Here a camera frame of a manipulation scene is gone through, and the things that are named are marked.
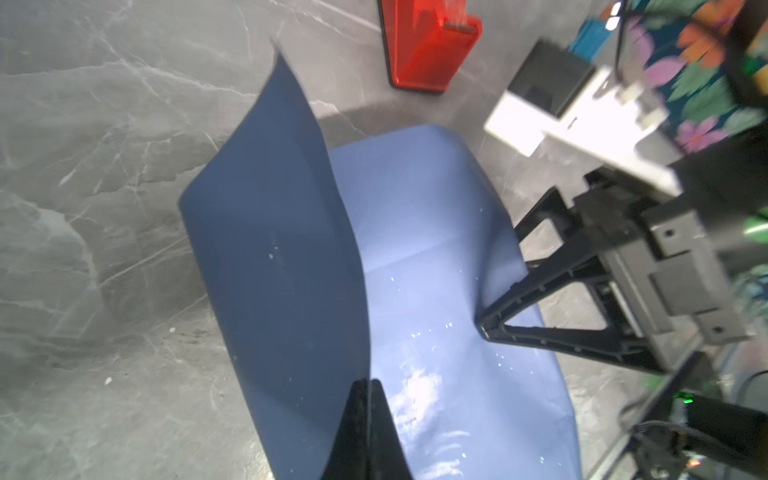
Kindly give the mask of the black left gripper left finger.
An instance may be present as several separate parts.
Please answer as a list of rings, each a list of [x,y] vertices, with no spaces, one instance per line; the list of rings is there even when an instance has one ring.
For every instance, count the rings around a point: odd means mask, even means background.
[[[352,383],[322,480],[369,476],[369,381]]]

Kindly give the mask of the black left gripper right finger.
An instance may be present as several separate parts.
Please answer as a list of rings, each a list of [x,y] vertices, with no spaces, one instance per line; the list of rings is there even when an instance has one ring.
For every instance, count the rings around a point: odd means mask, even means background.
[[[368,478],[412,480],[382,383],[370,382]]]

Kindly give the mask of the red tape dispenser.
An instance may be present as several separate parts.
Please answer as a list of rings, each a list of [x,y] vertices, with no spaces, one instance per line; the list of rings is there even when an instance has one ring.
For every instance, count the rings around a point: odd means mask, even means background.
[[[390,84],[401,90],[444,93],[481,38],[482,20],[464,1],[379,0]]]

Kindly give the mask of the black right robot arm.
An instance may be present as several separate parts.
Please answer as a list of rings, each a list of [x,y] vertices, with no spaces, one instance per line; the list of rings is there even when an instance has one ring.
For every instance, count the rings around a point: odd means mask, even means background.
[[[621,1],[640,84],[619,66],[536,42],[485,128],[523,148],[552,136],[601,161],[566,202],[549,189],[516,224],[550,222],[560,247],[475,324],[489,342],[665,377],[627,433],[641,479],[701,456],[767,475],[767,417],[729,403],[707,346],[748,340],[745,290],[767,263],[767,35],[763,1]]]

